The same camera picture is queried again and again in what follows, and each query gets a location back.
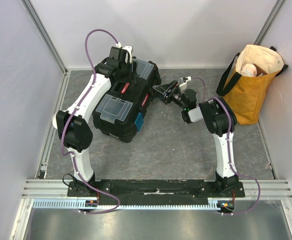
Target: clear plastic lid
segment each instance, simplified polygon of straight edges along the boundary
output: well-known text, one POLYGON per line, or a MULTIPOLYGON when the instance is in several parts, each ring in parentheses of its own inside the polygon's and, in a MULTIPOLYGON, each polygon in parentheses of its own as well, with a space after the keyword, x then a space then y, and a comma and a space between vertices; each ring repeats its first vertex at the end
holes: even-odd
POLYGON ((144 60, 134 59, 134 61, 138 62, 137 75, 140 76, 142 79, 148 79, 148 76, 154 66, 144 60))
POLYGON ((101 113, 100 119, 114 124, 116 119, 122 122, 126 119, 132 105, 132 102, 106 94, 96 112, 101 113))

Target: gray floor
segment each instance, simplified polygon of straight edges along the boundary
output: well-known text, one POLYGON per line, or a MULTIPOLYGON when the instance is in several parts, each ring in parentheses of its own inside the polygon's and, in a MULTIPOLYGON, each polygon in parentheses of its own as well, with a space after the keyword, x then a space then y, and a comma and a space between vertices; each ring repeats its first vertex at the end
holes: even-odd
MULTIPOLYGON (((202 77, 207 85, 207 98, 215 96, 223 69, 162 69, 163 82, 180 77, 202 77)), ((91 71, 72 71, 63 110, 80 95, 90 79, 91 71)), ((193 80, 189 88, 203 97, 203 85, 193 80)), ((90 161, 98 179, 214 179, 217 167, 215 144, 203 121, 186 124, 181 109, 158 99, 150 104, 145 123, 131 143, 103 135, 89 126, 94 134, 89 148, 90 161)), ((237 170, 258 179, 272 179, 258 126, 237 125, 234 135, 234 159, 237 170)), ((70 157, 60 154, 57 135, 52 145, 46 178, 60 179, 73 173, 70 157)))
MULTIPOLYGON (((251 205, 237 201, 243 210, 251 205)), ((261 201, 248 214, 216 211, 119 210, 83 215, 75 209, 33 209, 28 240, 292 240, 280 201, 261 201)))

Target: black bag handle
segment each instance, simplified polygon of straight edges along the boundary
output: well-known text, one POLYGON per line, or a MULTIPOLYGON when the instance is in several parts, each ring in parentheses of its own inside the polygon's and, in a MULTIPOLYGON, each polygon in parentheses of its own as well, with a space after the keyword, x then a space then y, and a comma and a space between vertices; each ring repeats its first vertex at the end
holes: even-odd
POLYGON ((232 68, 232 65, 234 64, 236 57, 239 57, 239 55, 240 55, 240 52, 235 55, 234 59, 232 60, 232 62, 229 65, 229 67, 224 72, 224 74, 222 74, 222 76, 221 76, 221 79, 220 79, 220 82, 219 82, 219 85, 218 85, 217 91, 216 91, 216 93, 220 96, 224 96, 224 95, 228 94, 230 92, 230 90, 236 85, 236 83, 239 81, 239 79, 242 76, 240 73, 235 72, 235 74, 232 76, 232 78, 230 79, 230 81, 226 85, 226 81, 227 81, 228 75, 230 73, 230 70, 232 68))

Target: blue label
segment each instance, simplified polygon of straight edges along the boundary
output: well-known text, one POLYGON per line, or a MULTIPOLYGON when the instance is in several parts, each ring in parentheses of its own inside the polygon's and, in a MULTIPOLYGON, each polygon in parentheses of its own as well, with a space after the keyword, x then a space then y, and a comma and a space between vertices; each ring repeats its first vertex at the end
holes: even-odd
POLYGON ((135 120, 135 125, 137 127, 138 132, 140 132, 142 125, 144 124, 144 118, 142 116, 142 113, 138 113, 137 118, 135 120))

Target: white object in bag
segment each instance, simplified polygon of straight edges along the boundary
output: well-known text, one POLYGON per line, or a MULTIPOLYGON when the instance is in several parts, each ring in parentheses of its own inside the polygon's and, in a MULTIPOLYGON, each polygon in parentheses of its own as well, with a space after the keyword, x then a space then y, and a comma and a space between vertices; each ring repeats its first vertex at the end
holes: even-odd
POLYGON ((244 64, 241 75, 246 77, 256 77, 257 76, 257 68, 251 63, 244 64))

